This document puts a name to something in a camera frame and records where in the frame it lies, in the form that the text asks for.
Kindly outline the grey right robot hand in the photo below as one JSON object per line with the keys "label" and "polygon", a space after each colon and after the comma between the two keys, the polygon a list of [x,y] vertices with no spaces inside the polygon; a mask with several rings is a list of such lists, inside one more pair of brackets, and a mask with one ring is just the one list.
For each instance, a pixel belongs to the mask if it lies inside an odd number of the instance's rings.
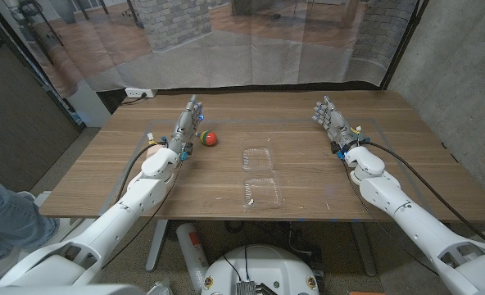
{"label": "grey right robot hand", "polygon": [[329,96],[324,95],[324,101],[317,102],[314,111],[312,119],[320,124],[327,133],[332,153],[346,153],[357,146],[358,131],[349,125]]}

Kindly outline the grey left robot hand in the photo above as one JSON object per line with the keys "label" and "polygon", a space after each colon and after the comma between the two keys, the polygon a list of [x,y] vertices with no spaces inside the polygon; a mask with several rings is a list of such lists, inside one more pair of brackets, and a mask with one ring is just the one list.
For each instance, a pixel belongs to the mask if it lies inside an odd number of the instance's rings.
{"label": "grey left robot hand", "polygon": [[197,100],[197,95],[193,94],[175,124],[168,148],[177,154],[184,151],[186,146],[193,141],[197,127],[202,120],[202,103]]}

